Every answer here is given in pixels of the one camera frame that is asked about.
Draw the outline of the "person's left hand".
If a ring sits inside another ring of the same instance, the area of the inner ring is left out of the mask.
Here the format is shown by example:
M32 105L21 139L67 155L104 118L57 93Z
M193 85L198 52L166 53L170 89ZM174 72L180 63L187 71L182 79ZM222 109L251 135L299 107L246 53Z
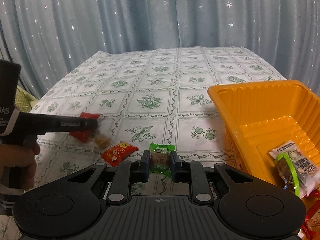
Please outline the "person's left hand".
M35 142L32 148L1 144L1 177L5 168L26 167L27 171L22 179L22 189L28 191L34 186L36 173L35 156L40 153L40 147Z

